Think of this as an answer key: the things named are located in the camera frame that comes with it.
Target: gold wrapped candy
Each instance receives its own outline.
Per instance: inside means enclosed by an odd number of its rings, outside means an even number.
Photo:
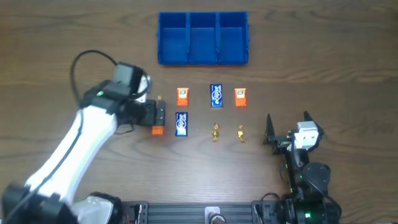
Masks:
[[[218,142],[218,135],[220,134],[218,128],[218,124],[214,124],[214,130],[211,132],[211,135],[213,135],[213,142]]]
[[[244,140],[243,140],[243,125],[242,124],[239,125],[238,137],[241,140],[241,142],[244,143]]]

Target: blue plastic container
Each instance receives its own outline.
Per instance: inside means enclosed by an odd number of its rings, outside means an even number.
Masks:
[[[243,65],[249,60],[247,12],[160,12],[162,65]]]

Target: brown wood surface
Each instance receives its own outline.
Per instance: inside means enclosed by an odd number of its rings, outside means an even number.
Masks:
[[[249,12],[246,66],[157,63],[159,11],[235,10]],[[78,198],[100,191],[150,202],[250,202],[289,193],[279,179],[282,156],[261,144],[266,115],[286,134],[308,110],[326,132],[310,160],[331,167],[341,222],[398,222],[396,0],[0,1],[0,193],[24,183],[67,133],[76,112],[68,70],[86,49],[144,68],[154,81],[150,98],[161,94],[169,117],[162,138],[147,128],[113,136]],[[90,55],[76,72],[84,91],[113,67]],[[209,84],[219,82],[224,108],[211,110]],[[177,87],[190,88],[187,138],[174,137]],[[234,88],[247,88],[247,108],[234,107]]]

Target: blue candy wrapper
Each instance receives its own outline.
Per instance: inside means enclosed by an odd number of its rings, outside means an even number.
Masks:
[[[176,112],[175,120],[175,135],[177,137],[188,136],[188,112]]]
[[[211,107],[222,108],[223,107],[223,87],[221,84],[210,85],[211,94]]]

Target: orange tic tac box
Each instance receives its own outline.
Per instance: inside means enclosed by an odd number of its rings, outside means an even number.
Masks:
[[[177,106],[188,107],[189,88],[177,88]]]
[[[245,88],[235,89],[235,105],[236,107],[247,107]]]

